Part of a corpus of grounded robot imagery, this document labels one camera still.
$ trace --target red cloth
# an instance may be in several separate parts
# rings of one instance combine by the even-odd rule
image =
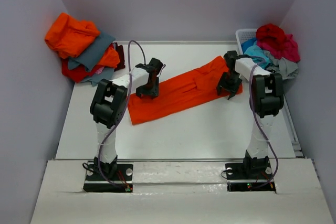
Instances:
[[[85,71],[85,66],[84,65],[79,65],[78,67],[69,70],[68,69],[68,61],[69,59],[62,59],[62,74],[66,77],[69,77],[71,80],[74,82],[80,82],[82,81],[85,77],[87,76],[93,76],[94,73],[101,67],[101,65],[96,65],[91,72],[86,72]]]
[[[259,42],[267,43],[276,50],[284,49],[286,41],[285,32],[278,26],[267,24],[257,30],[256,38]]]
[[[292,34],[286,34],[286,41],[284,42],[284,48],[277,50],[271,47],[266,42],[258,41],[257,45],[264,50],[268,50],[274,58],[280,60],[284,57],[287,60],[293,62],[299,62],[301,60],[298,50],[298,44],[293,40]]]
[[[144,123],[186,110],[229,95],[217,95],[216,87],[224,71],[228,71],[223,57],[218,56],[208,64],[183,73],[159,84],[159,96],[139,98],[131,95],[128,104],[132,124]],[[238,94],[243,91],[240,85]]]

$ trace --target laid-out orange shirt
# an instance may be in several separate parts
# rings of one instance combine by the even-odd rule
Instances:
[[[128,105],[132,124],[156,120],[229,95],[229,92],[223,90],[218,96],[216,91],[217,84],[226,71],[228,68],[225,60],[218,56],[200,68],[161,82],[159,96],[155,99],[139,98],[132,94]],[[237,93],[242,91],[240,85]]]
[[[49,29],[45,42],[63,59],[78,57],[100,34],[91,21],[78,21],[61,13]]]

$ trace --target white wall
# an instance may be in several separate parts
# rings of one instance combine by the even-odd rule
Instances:
[[[118,40],[233,40],[240,28],[280,24],[294,0],[63,0]]]
[[[61,0],[0,0],[0,223],[30,223],[72,84],[44,36]]]
[[[299,44],[296,80],[285,88],[303,152],[314,158],[321,185],[336,220],[336,4],[335,0],[295,0],[282,22]]]

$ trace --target white tabletop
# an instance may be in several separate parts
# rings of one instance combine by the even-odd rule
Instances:
[[[134,163],[133,193],[86,193],[81,164],[48,162],[32,224],[333,223],[309,159],[279,160],[276,194],[228,193],[224,162]]]
[[[160,59],[166,68],[160,81],[200,67],[236,45],[153,44],[143,45],[147,61]],[[142,62],[137,46],[131,46],[131,63]],[[127,71],[117,71],[113,78]],[[119,159],[222,159],[243,158],[249,144],[253,115],[248,104],[248,84],[242,94],[229,101],[215,101],[133,126],[129,113],[117,128]],[[89,112],[96,88],[75,84],[56,159],[92,159],[97,151],[96,126]],[[276,117],[270,141],[278,157],[295,157],[286,113]]]

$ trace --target laundry basket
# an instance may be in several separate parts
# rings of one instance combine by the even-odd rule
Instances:
[[[257,29],[240,29],[236,31],[236,38],[239,48],[239,54],[243,54],[243,50],[241,49],[241,44],[249,39],[253,39],[256,37]]]

